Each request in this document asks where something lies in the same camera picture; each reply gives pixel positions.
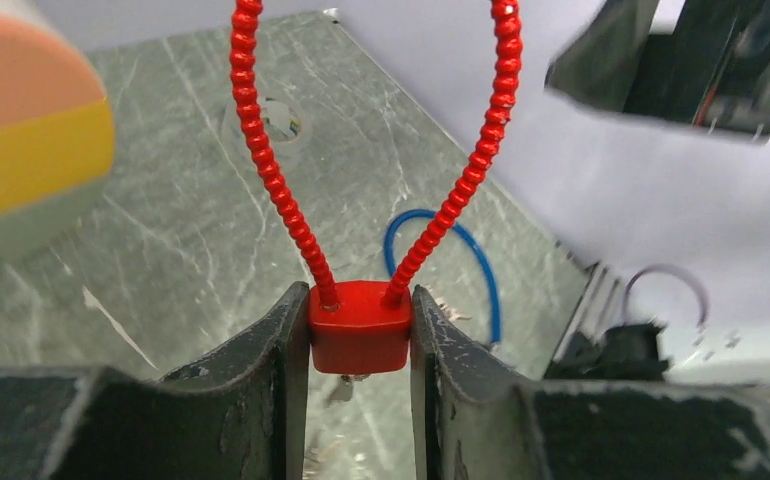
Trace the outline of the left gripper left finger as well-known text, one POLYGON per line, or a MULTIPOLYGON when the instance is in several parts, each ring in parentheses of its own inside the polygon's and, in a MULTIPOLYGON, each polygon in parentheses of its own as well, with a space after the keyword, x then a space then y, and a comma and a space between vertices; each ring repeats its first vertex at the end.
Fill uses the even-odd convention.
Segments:
POLYGON ((308 286, 157 381, 0 368, 0 479, 298 479, 308 286))

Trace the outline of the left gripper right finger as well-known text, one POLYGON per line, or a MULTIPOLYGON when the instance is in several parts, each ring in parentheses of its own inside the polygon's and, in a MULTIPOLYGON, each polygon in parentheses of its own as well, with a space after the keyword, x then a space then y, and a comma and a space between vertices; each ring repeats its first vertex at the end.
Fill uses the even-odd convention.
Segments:
POLYGON ((744 389, 531 380, 412 296, 419 479, 770 479, 770 401, 744 389))

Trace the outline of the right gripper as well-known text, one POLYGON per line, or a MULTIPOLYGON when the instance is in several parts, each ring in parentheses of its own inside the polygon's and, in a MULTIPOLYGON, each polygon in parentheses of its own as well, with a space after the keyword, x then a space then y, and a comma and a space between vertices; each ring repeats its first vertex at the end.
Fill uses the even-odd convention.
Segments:
POLYGON ((674 30, 657 2, 606 1, 550 63, 545 86, 595 110, 770 134, 770 1, 687 1, 674 30))

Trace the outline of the small red lock key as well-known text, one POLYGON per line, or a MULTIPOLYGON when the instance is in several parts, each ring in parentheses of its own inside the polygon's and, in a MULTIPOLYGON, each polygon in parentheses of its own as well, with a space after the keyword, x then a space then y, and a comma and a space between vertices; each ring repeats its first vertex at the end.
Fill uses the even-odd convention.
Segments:
POLYGON ((354 386, 368 378, 368 375, 341 375, 332 390, 326 397, 324 404, 326 407, 338 403, 345 403, 352 399, 354 386))

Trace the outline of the red cable lock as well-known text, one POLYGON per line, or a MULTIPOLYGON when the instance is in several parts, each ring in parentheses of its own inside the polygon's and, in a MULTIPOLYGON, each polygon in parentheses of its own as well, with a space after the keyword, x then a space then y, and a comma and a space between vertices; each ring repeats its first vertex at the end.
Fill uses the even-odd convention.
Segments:
POLYGON ((360 230, 365 215, 383 206, 397 185, 409 178, 399 161, 399 150, 404 143, 418 142, 419 136, 402 135, 390 127, 395 118, 390 103, 400 90, 391 81, 378 83, 373 97, 338 126, 339 132, 357 132, 363 142, 357 153, 340 148, 337 165, 316 177, 323 187, 319 204, 324 221, 320 228, 312 227, 292 194, 265 128, 255 72, 262 9, 259 1, 239 1, 232 13, 231 93, 251 161, 313 279, 307 324, 314 367, 348 376, 400 370, 408 358, 410 329, 416 319, 411 282, 485 180, 510 120, 521 69, 519 5, 495 1, 490 7, 496 38, 495 75, 479 139, 466 166, 404 258, 386 256, 382 267, 368 260, 357 266, 343 261, 331 267, 327 257, 346 254, 350 235, 360 230))

